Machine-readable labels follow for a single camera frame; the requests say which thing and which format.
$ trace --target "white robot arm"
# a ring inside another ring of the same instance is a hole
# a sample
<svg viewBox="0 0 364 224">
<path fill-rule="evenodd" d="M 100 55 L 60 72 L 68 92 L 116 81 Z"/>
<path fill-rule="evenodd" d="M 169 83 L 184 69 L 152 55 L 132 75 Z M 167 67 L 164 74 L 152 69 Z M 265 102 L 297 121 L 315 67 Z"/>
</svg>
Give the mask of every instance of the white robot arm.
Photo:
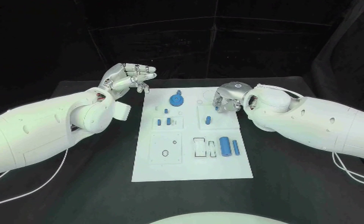
<svg viewBox="0 0 364 224">
<path fill-rule="evenodd" d="M 136 87 L 156 77 L 156 69 L 117 64 L 104 74 L 99 87 L 44 100 L 0 115 L 0 173 L 35 164 L 73 147 L 107 128 L 112 119 L 126 120 L 130 106 L 117 102 Z"/>
<path fill-rule="evenodd" d="M 275 86 L 232 82 L 216 93 L 219 112 L 239 111 L 265 131 L 325 151 L 364 158 L 364 112 Z"/>
</svg>

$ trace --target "robotic hand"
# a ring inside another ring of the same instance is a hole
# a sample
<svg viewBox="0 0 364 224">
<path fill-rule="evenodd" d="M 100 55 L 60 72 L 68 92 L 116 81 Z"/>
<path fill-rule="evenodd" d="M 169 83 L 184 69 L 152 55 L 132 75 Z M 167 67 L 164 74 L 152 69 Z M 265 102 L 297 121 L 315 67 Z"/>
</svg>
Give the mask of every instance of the robotic hand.
<svg viewBox="0 0 364 224">
<path fill-rule="evenodd" d="M 156 77 L 145 65 L 117 64 L 99 87 L 32 103 L 0 115 L 0 173 L 35 164 L 100 133 L 112 119 L 126 120 L 130 106 L 117 102 L 130 87 L 149 93 Z"/>
<path fill-rule="evenodd" d="M 243 107 L 262 130 L 317 149 L 364 158 L 364 112 L 354 108 L 281 87 L 259 84 L 252 88 L 242 82 L 219 87 L 214 106 L 220 113 Z"/>
</svg>

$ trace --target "black table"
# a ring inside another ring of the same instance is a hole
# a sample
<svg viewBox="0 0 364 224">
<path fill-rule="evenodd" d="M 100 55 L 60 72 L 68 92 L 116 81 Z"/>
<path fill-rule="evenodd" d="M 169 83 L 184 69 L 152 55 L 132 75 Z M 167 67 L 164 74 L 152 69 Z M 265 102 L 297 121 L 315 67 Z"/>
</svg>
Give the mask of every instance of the black table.
<svg viewBox="0 0 364 224">
<path fill-rule="evenodd" d="M 220 86 L 230 81 L 276 85 L 307 96 L 301 77 L 151 80 L 152 88 Z M 99 82 L 61 82 L 55 96 Z M 31 196 L 0 205 L 3 223 L 135 223 L 203 211 L 250 213 L 288 223 L 363 223 L 364 185 L 331 160 L 331 153 L 262 131 L 237 113 L 253 179 L 132 183 L 143 95 L 133 89 L 120 101 L 132 106 L 128 121 L 71 149 L 51 183 Z M 35 189 L 52 176 L 64 153 L 12 171 L 0 180 L 0 199 Z M 347 167 L 364 174 L 359 158 L 343 155 Z"/>
</svg>

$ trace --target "black backdrop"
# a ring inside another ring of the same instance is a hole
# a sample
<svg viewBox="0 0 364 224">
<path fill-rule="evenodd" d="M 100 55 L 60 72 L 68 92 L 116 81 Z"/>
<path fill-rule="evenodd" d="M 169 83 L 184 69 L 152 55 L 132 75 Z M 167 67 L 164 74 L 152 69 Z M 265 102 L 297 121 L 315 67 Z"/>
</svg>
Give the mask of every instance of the black backdrop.
<svg viewBox="0 0 364 224">
<path fill-rule="evenodd" d="M 162 79 L 305 76 L 351 2 L 0 0 L 0 109 L 119 62 Z"/>
</svg>

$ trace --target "white cable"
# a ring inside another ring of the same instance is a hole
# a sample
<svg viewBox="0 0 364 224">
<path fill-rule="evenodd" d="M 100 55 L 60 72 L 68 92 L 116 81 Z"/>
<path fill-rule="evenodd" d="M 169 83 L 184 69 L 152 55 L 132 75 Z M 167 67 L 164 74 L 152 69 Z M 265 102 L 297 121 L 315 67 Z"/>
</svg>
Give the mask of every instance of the white cable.
<svg viewBox="0 0 364 224">
<path fill-rule="evenodd" d="M 338 163 L 337 163 L 337 161 L 336 161 L 336 156 L 337 156 L 337 158 L 338 158 L 338 160 L 340 160 L 340 163 L 341 163 L 343 167 L 338 165 Z M 336 165 L 347 172 L 347 174 L 351 176 L 351 178 L 353 178 L 354 180 L 357 180 L 360 183 L 364 184 L 364 181 L 362 181 L 362 180 L 359 180 L 357 178 L 354 178 L 351 174 L 354 174 L 356 176 L 359 176 L 359 177 L 362 177 L 362 178 L 364 178 L 364 176 L 363 176 L 362 174 L 359 174 L 359 173 L 354 173 L 353 171 L 350 171 L 350 170 L 347 169 L 347 167 L 346 167 L 346 165 L 344 165 L 344 163 L 343 163 L 343 161 L 341 161 L 341 158 L 340 158 L 340 156 L 338 156 L 338 153 L 336 153 L 336 152 L 333 152 L 333 160 L 334 160 Z"/>
<path fill-rule="evenodd" d="M 0 178 L 3 178 L 3 177 L 5 177 L 5 175 L 6 175 L 6 173 L 8 173 L 8 172 L 11 172 L 11 170 L 9 170 L 9 171 L 6 171 L 6 172 L 0 175 Z"/>
<path fill-rule="evenodd" d="M 279 87 L 279 86 L 269 86 L 269 85 L 262 85 L 259 84 L 258 87 L 269 87 L 269 88 L 273 88 L 273 89 L 278 89 L 278 90 L 282 90 L 282 91 L 288 91 L 289 93 L 295 94 L 299 98 L 304 98 L 304 95 L 298 94 L 297 92 Z"/>
<path fill-rule="evenodd" d="M 16 197 L 13 197 L 13 198 L 11 198 L 11 199 L 6 199 L 6 200 L 0 201 L 0 204 L 5 203 L 5 202 L 12 201 L 12 200 L 15 200 L 15 199 L 19 199 L 19 198 L 22 198 L 22 197 L 25 197 L 25 196 L 28 196 L 29 194 L 35 193 L 39 189 L 44 188 L 44 186 L 50 183 L 50 181 L 54 179 L 57 173 L 58 173 L 60 170 L 61 170 L 61 167 L 63 167 L 64 162 L 65 162 L 65 159 L 67 159 L 67 152 L 65 152 L 65 156 L 64 156 L 64 159 L 63 159 L 60 168 L 58 168 L 58 170 L 55 171 L 55 174 L 54 174 L 54 176 L 51 177 L 51 179 L 44 183 L 44 185 L 42 185 L 41 187 L 38 187 L 34 191 L 28 192 L 26 194 L 24 194 L 24 195 L 21 195 L 21 196 L 16 196 Z"/>
</svg>

